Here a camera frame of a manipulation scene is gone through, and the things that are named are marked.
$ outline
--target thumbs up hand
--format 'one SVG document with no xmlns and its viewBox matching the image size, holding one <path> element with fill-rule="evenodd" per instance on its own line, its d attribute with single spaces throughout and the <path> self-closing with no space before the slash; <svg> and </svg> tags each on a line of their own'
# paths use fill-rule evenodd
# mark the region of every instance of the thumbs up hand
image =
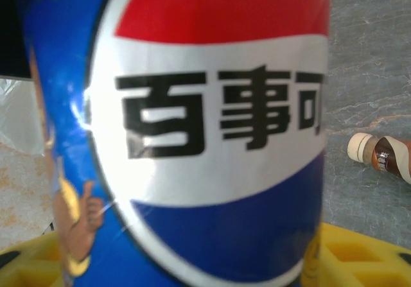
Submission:
<svg viewBox="0 0 411 287">
<path fill-rule="evenodd" d="M 93 181 L 85 182 L 80 197 L 80 220 L 89 232 L 96 232 L 103 225 L 103 200 L 92 197 L 93 185 Z"/>
</svg>

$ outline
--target yellow crate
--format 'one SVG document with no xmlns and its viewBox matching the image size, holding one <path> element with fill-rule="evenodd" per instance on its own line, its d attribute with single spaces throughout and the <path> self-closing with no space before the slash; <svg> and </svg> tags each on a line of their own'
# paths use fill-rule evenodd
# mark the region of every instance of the yellow crate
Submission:
<svg viewBox="0 0 411 287">
<path fill-rule="evenodd" d="M 322 224 L 320 285 L 410 287 L 411 250 Z M 55 232 L 0 252 L 1 287 L 62 286 Z"/>
</svg>

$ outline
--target marble surface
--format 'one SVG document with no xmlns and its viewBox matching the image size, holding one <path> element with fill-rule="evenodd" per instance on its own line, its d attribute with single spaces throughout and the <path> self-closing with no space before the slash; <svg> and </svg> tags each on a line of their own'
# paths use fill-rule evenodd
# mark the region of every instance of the marble surface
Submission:
<svg viewBox="0 0 411 287">
<path fill-rule="evenodd" d="M 357 132 L 411 140 L 411 0 L 331 0 L 324 220 L 411 248 L 411 185 L 351 161 Z"/>
</svg>

